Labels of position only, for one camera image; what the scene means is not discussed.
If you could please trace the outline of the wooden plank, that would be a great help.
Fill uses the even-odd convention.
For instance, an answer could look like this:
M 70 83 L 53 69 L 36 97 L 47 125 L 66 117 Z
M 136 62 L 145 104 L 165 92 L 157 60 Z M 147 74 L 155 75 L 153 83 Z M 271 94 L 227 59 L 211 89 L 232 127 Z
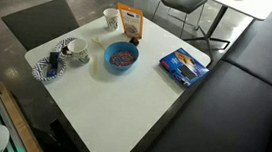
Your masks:
M 3 107 L 8 114 L 8 118 L 15 128 L 15 132 L 22 141 L 25 152 L 44 152 L 32 132 L 24 113 L 19 108 L 20 106 L 13 93 L 7 89 L 3 82 L 0 82 L 0 100 L 4 105 Z

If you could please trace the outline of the small black object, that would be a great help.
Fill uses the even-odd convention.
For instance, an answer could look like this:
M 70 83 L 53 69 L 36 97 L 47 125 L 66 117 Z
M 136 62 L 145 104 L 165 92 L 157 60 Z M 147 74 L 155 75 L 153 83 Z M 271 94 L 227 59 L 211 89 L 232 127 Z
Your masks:
M 132 43 L 136 47 L 139 45 L 139 41 L 137 38 L 132 37 L 129 42 Z

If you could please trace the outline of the black bench seat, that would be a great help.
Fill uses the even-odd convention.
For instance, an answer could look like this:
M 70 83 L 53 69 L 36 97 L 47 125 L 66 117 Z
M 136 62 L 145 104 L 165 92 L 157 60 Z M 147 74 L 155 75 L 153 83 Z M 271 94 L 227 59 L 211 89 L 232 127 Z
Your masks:
M 272 12 L 230 47 L 147 152 L 265 152 L 272 134 Z

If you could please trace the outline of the orange snack pouch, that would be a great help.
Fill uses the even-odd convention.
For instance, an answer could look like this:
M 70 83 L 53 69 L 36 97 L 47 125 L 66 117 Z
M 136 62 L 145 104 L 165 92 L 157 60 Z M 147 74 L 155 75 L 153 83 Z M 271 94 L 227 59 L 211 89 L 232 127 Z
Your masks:
M 118 2 L 117 6 L 121 15 L 124 33 L 129 37 L 141 39 L 144 19 L 143 12 L 121 2 Z

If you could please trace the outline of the white patterned paper cup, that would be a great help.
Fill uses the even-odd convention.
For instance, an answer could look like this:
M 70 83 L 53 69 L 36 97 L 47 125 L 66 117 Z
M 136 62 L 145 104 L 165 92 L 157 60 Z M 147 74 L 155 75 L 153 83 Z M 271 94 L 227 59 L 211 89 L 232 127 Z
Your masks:
M 119 12 L 116 9 L 107 8 L 103 11 L 103 14 L 108 25 L 107 29 L 115 31 L 118 28 Z

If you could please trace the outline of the dark wrapped snack bar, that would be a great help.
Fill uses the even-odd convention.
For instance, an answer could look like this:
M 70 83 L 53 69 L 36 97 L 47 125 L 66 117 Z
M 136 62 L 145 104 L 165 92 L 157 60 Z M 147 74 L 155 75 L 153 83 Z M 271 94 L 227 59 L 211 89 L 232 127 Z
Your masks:
M 57 74 L 57 67 L 58 67 L 58 52 L 51 52 L 49 56 L 49 67 L 47 69 L 47 76 L 52 77 Z

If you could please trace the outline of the grey metal-legged chair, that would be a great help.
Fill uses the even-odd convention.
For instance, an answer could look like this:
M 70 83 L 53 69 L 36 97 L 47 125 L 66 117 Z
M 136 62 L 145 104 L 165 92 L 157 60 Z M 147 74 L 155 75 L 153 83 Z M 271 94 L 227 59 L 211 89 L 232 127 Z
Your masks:
M 194 12 L 196 9 L 201 8 L 203 10 L 207 1 L 208 0 L 159 0 L 158 6 L 160 3 L 163 3 L 170 9 L 176 9 L 179 12 L 183 12 L 185 14 L 184 18 L 182 20 L 177 18 L 177 20 L 181 20 L 182 27 L 185 27 L 187 25 L 188 15 Z M 157 9 L 159 8 L 158 6 L 156 6 L 152 17 L 155 17 Z

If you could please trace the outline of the white plastic utensil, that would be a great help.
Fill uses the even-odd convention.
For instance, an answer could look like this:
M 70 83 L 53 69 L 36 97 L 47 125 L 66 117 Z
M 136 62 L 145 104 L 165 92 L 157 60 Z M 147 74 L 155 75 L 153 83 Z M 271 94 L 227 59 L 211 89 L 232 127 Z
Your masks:
M 98 69 L 98 56 L 94 55 L 93 57 L 93 69 L 92 69 L 92 74 L 95 75 L 97 73 Z

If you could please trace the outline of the blue cardboard box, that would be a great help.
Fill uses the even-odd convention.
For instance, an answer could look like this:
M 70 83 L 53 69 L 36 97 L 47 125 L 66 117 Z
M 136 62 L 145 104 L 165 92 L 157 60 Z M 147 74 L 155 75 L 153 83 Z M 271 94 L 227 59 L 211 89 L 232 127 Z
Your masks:
M 209 72 L 204 65 L 183 48 L 161 58 L 159 64 L 183 88 L 188 88 Z

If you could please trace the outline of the white plastic spoon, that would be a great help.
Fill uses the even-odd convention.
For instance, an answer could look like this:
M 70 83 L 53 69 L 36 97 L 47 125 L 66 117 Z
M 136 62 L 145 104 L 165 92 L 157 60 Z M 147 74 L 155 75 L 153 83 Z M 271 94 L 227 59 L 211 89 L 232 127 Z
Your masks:
M 98 44 L 102 49 L 105 48 L 105 47 L 101 44 L 101 41 L 100 41 L 100 39 L 99 39 L 98 37 L 93 37 L 93 38 L 91 38 L 91 40 L 92 40 L 93 43 Z

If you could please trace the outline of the white background table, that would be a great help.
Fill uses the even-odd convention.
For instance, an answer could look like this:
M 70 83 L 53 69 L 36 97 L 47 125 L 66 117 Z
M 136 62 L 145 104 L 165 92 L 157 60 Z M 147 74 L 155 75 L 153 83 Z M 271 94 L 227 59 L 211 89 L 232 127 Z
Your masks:
M 258 19 L 258 21 L 264 21 L 272 12 L 272 0 L 211 0 L 217 2 L 221 5 L 219 12 L 217 13 L 214 21 L 212 22 L 209 31 L 204 31 L 202 27 L 198 29 L 202 33 L 202 37 L 192 37 L 187 38 L 187 41 L 200 41 L 204 40 L 207 44 L 208 50 L 210 52 L 209 57 L 212 57 L 210 43 L 212 41 L 223 42 L 225 50 L 230 44 L 230 41 L 226 39 L 218 39 L 213 37 L 212 34 L 215 32 L 218 24 L 221 22 L 224 14 L 227 12 L 227 9 L 236 10 L 239 13 L 247 15 L 248 17 Z

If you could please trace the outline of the white floral paper cup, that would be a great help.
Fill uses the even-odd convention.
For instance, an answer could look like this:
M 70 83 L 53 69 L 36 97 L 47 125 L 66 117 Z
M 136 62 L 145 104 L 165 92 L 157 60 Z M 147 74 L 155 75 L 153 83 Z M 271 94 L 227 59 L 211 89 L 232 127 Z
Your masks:
M 80 38 L 74 39 L 69 42 L 67 49 L 71 56 L 77 58 L 82 63 L 87 63 L 89 61 L 88 54 L 88 43 Z

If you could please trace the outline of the dark grey chair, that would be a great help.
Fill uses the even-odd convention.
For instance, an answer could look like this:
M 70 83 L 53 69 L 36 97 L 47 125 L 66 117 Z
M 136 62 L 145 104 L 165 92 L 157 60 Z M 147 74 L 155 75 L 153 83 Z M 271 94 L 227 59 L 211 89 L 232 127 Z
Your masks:
M 67 0 L 53 0 L 2 17 L 13 35 L 30 51 L 79 28 Z

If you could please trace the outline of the blue bowl with candies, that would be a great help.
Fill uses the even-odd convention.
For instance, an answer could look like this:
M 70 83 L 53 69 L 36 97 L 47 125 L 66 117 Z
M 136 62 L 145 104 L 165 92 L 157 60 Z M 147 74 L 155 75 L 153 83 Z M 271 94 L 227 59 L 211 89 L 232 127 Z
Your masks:
M 128 70 L 138 58 L 138 48 L 130 42 L 118 41 L 111 43 L 104 50 L 104 62 L 115 70 Z

